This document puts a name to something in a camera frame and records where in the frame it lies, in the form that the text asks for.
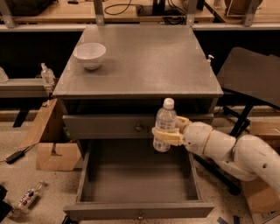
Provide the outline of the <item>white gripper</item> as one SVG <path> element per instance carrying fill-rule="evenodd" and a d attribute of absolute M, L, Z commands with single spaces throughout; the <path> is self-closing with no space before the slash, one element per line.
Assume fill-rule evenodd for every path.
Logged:
<path fill-rule="evenodd" d="M 202 155 L 213 127 L 203 122 L 191 122 L 183 116 L 176 118 L 176 127 L 175 129 L 154 127 L 151 132 L 155 138 L 166 144 L 173 146 L 184 144 L 188 151 Z"/>

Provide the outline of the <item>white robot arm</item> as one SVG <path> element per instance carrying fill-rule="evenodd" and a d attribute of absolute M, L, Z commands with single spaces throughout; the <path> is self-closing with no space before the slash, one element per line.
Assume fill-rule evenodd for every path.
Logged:
<path fill-rule="evenodd" d="M 280 193 L 280 156 L 260 137 L 244 135 L 236 139 L 204 122 L 178 116 L 172 129 L 152 128 L 160 141 L 184 145 L 187 151 L 211 158 L 222 170 L 242 181 L 259 177 Z"/>

